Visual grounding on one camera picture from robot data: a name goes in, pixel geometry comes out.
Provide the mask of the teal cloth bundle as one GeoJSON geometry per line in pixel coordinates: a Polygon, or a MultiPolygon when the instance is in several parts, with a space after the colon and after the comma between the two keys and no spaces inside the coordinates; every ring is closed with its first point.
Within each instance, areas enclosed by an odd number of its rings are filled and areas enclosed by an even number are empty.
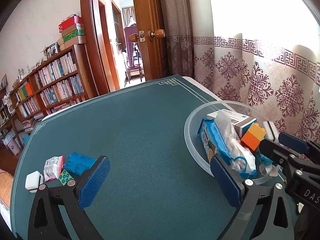
{"type": "Polygon", "coordinates": [[[265,157],[260,152],[256,154],[259,172],[263,176],[271,176],[276,177],[278,175],[278,170],[276,166],[273,164],[273,161],[265,157]]]}

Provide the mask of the white black sponge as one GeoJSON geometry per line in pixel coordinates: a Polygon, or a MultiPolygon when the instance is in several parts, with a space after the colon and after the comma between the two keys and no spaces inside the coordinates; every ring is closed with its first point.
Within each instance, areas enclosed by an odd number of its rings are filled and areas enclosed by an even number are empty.
{"type": "Polygon", "coordinates": [[[266,130],[265,139],[278,142],[279,133],[278,130],[272,121],[264,121],[263,128],[266,130]]]}
{"type": "Polygon", "coordinates": [[[39,171],[34,171],[26,176],[25,189],[30,193],[35,193],[43,183],[43,175],[39,171]]]}

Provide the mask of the orange yellow toy brick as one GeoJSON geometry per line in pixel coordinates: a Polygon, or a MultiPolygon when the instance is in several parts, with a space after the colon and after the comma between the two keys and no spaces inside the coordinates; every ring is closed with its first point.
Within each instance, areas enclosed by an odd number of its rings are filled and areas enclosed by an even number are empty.
{"type": "Polygon", "coordinates": [[[242,146],[248,148],[251,152],[254,152],[260,142],[264,139],[266,130],[260,127],[258,123],[251,124],[247,132],[241,138],[242,146]]]}

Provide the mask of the white cotton swab bag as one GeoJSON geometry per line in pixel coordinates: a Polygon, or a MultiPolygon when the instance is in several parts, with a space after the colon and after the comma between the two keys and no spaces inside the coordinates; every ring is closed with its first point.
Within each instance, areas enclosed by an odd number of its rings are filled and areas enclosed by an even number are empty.
{"type": "Polygon", "coordinates": [[[226,163],[242,178],[255,178],[257,176],[255,157],[248,148],[240,143],[231,119],[222,110],[219,110],[214,121],[228,150],[226,163]]]}

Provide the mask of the white blue medicine box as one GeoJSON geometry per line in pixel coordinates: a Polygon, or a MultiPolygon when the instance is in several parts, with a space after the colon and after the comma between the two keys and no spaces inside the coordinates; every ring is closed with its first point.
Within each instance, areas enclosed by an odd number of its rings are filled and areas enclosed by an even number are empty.
{"type": "Polygon", "coordinates": [[[230,118],[231,123],[240,138],[247,132],[251,124],[257,122],[257,119],[252,116],[240,114],[228,109],[222,109],[222,111],[230,118]]]}

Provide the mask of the clear plastic bowl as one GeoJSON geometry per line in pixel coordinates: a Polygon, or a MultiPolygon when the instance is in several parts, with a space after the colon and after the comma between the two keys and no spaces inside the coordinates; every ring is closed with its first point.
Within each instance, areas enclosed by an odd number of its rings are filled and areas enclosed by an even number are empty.
{"type": "MultiPolygon", "coordinates": [[[[271,121],[267,118],[263,113],[250,107],[244,103],[235,102],[235,101],[213,101],[209,103],[205,103],[204,105],[197,107],[195,110],[191,112],[188,116],[185,126],[184,126],[184,139],[186,146],[193,157],[193,159],[197,162],[197,164],[208,174],[211,174],[210,163],[208,163],[208,159],[206,153],[204,151],[203,145],[197,132],[199,130],[201,121],[203,118],[206,119],[215,119],[217,116],[217,112],[222,109],[228,109],[240,114],[244,114],[247,116],[252,116],[257,119],[257,123],[260,127],[263,127],[264,121],[271,121]]],[[[247,178],[253,180],[258,185],[265,185],[268,182],[282,182],[283,178],[281,178],[279,172],[281,168],[279,165],[273,162],[278,170],[278,175],[276,177],[271,176],[263,176],[259,172],[258,162],[256,158],[257,152],[260,152],[256,149],[252,154],[255,157],[255,165],[257,170],[257,176],[255,178],[247,178]]]]}

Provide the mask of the blue noodle snack packet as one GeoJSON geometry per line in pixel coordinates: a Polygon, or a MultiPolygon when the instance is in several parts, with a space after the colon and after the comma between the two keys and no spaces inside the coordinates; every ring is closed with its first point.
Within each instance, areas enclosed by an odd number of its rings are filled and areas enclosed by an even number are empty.
{"type": "Polygon", "coordinates": [[[213,119],[203,118],[197,135],[203,145],[208,163],[211,162],[214,156],[219,155],[228,165],[230,164],[231,156],[229,150],[213,119]]]}

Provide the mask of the green dotted card box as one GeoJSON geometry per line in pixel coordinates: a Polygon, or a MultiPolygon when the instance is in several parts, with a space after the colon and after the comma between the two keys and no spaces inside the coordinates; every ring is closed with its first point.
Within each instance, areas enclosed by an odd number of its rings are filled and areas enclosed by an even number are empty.
{"type": "Polygon", "coordinates": [[[65,169],[63,169],[59,175],[59,181],[62,185],[66,185],[70,180],[73,179],[74,178],[65,169]]]}

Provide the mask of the bed with orange blanket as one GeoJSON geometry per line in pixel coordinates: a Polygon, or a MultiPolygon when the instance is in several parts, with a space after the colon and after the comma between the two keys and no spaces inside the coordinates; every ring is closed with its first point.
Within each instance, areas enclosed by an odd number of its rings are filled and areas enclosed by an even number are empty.
{"type": "Polygon", "coordinates": [[[13,177],[8,172],[1,170],[0,172],[0,199],[1,199],[1,216],[5,223],[11,229],[10,222],[10,198],[13,177]]]}

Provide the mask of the green table mat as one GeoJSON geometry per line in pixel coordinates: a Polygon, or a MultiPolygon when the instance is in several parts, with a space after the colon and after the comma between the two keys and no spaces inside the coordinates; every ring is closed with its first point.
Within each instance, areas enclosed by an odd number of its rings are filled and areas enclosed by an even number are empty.
{"type": "Polygon", "coordinates": [[[86,213],[104,239],[216,239],[231,219],[214,177],[189,153],[184,124],[217,100],[180,76],[149,81],[85,101],[43,120],[19,159],[11,228],[27,237],[34,195],[26,176],[73,152],[105,155],[110,172],[86,213]]]}

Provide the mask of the patterned curtain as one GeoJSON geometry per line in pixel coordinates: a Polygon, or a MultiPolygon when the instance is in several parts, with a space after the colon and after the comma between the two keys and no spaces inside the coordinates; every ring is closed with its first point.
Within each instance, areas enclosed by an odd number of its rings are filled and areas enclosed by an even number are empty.
{"type": "Polygon", "coordinates": [[[160,0],[171,74],[319,142],[319,25],[302,0],[160,0]]]}

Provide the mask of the wooden bookshelf with books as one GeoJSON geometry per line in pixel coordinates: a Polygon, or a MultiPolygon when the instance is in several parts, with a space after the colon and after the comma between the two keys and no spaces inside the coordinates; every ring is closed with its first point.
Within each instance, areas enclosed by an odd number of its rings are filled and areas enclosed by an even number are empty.
{"type": "Polygon", "coordinates": [[[15,115],[31,123],[98,95],[84,44],[73,45],[31,71],[11,92],[15,115]]]}

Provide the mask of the wooden door with knob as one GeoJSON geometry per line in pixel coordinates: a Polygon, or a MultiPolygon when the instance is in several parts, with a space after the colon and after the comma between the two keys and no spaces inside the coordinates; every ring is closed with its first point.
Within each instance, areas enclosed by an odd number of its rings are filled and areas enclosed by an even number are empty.
{"type": "Polygon", "coordinates": [[[168,58],[161,1],[133,2],[145,79],[163,78],[168,74],[168,58]]]}

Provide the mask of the purple hanging pants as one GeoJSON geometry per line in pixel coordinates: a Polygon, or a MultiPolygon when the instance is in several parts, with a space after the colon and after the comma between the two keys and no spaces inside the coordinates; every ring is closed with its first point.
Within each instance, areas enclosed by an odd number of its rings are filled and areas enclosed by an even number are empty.
{"type": "Polygon", "coordinates": [[[137,34],[137,25],[127,26],[124,28],[125,41],[126,41],[126,51],[129,60],[129,67],[133,66],[133,43],[129,41],[129,36],[132,34],[137,34]]]}

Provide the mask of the picture frame on bookshelf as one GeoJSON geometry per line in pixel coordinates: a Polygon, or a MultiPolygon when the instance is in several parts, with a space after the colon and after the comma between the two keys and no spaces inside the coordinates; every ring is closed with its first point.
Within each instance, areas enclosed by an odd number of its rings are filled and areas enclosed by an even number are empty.
{"type": "Polygon", "coordinates": [[[59,49],[59,45],[57,42],[49,45],[48,47],[44,48],[44,55],[46,57],[46,59],[49,59],[51,58],[52,56],[56,55],[57,53],[60,52],[60,49],[59,49]]]}

